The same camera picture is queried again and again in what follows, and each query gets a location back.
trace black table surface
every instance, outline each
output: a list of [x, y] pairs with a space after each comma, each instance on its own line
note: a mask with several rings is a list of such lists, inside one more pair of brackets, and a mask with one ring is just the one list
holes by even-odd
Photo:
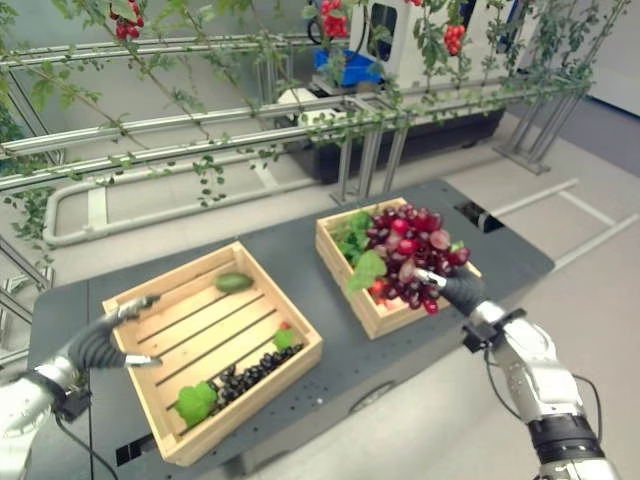
[[[362, 204], [400, 196], [444, 215], [445, 228], [454, 240], [464, 239], [471, 248], [472, 262], [497, 301], [535, 283], [553, 268], [546, 255], [507, 227], [482, 233], [454, 208], [468, 201], [467, 197], [442, 180], [374, 196]], [[167, 464], [157, 450], [152, 450], [117, 470], [121, 479], [177, 480], [202, 475], [322, 408], [317, 398], [327, 404], [354, 383], [461, 325], [462, 317], [447, 308], [375, 341], [368, 339], [314, 247], [316, 219], [353, 208], [353, 204], [338, 207], [45, 292], [34, 309], [29, 364], [45, 360], [79, 328], [102, 315], [104, 299], [240, 240], [316, 327], [324, 339], [323, 358], [192, 467]], [[90, 387], [92, 407], [73, 429], [115, 466], [116, 449], [147, 436], [150, 428], [126, 371], [93, 371]], [[36, 439], [28, 478], [109, 478], [101, 465], [54, 428], [55, 424], [49, 422]]]

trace blue box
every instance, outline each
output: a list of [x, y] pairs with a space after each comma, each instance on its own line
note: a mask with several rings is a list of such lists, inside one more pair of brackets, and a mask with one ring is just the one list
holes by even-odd
[[[375, 62], [359, 53], [355, 54], [351, 50], [345, 50], [348, 61], [342, 72], [340, 85], [352, 87], [360, 82], [380, 82], [380, 73], [372, 72], [369, 67]], [[313, 51], [313, 66], [317, 70], [329, 61], [329, 52], [324, 49]]]

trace green fruit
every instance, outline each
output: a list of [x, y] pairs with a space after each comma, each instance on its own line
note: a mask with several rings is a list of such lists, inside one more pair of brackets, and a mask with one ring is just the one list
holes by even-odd
[[244, 273], [225, 273], [216, 278], [216, 288], [224, 293], [236, 293], [253, 285], [253, 278]]

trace grape cluster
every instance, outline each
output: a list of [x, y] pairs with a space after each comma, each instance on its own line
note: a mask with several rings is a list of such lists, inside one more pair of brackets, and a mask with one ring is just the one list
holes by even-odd
[[297, 344], [285, 348], [282, 352], [265, 353], [258, 365], [248, 367], [239, 374], [236, 374], [235, 364], [231, 365], [220, 374], [222, 387], [219, 387], [215, 380], [209, 380], [207, 382], [208, 385], [218, 394], [217, 408], [224, 408], [236, 400], [240, 395], [302, 350], [303, 347], [302, 344]]
[[427, 313], [437, 313], [440, 293], [417, 280], [415, 269], [448, 276], [453, 267], [467, 263], [470, 250], [460, 247], [452, 251], [449, 233], [442, 228], [442, 216], [426, 208], [416, 209], [411, 204], [388, 207], [372, 221], [367, 248], [384, 260], [387, 274], [376, 280], [370, 294], [378, 303], [399, 298], [411, 309], [423, 306]]
[[324, 34], [329, 37], [346, 37], [347, 36], [347, 17], [334, 17], [332, 11], [339, 11], [341, 7], [340, 0], [322, 0], [322, 28]]
[[454, 27], [453, 25], [447, 26], [447, 30], [444, 33], [444, 44], [449, 50], [451, 55], [457, 55], [462, 48], [462, 42], [460, 39], [464, 35], [464, 25]]
[[144, 27], [144, 19], [142, 18], [142, 15], [140, 15], [140, 7], [138, 7], [136, 1], [129, 0], [129, 7], [131, 7], [133, 13], [136, 14], [135, 22], [115, 13], [111, 8], [111, 4], [109, 4], [109, 17], [116, 21], [116, 37], [118, 37], [118, 40], [126, 40], [127, 35], [131, 38], [138, 38], [140, 36], [138, 27]]

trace red berry cluster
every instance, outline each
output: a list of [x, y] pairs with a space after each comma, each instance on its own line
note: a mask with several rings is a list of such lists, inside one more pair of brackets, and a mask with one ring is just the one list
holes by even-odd
[[332, 10], [340, 9], [340, 0], [322, 0], [322, 27], [329, 37], [347, 36], [347, 17], [334, 17]]
[[133, 10], [133, 13], [136, 14], [135, 23], [128, 18], [121, 17], [117, 13], [114, 13], [111, 8], [111, 4], [109, 4], [109, 16], [112, 20], [116, 21], [116, 37], [118, 37], [119, 40], [126, 40], [127, 35], [131, 38], [138, 38], [140, 36], [140, 32], [137, 27], [144, 27], [144, 19], [142, 18], [142, 15], [140, 15], [140, 7], [138, 7], [136, 1], [129, 0], [129, 6], [131, 7], [131, 10]]
[[444, 34], [444, 44], [449, 50], [451, 55], [457, 55], [460, 52], [460, 48], [462, 48], [462, 42], [460, 38], [464, 35], [465, 28], [464, 25], [459, 25], [454, 27], [453, 25], [449, 25]]
[[471, 251], [465, 247], [452, 250], [449, 232], [442, 228], [442, 216], [426, 208], [416, 209], [410, 204], [398, 209], [388, 207], [371, 220], [367, 248], [373, 249], [387, 266], [385, 277], [378, 278], [369, 289], [371, 296], [391, 309], [400, 299], [411, 309], [422, 306], [428, 314], [437, 313], [440, 293], [417, 280], [415, 269], [448, 276], [453, 267], [467, 263]]

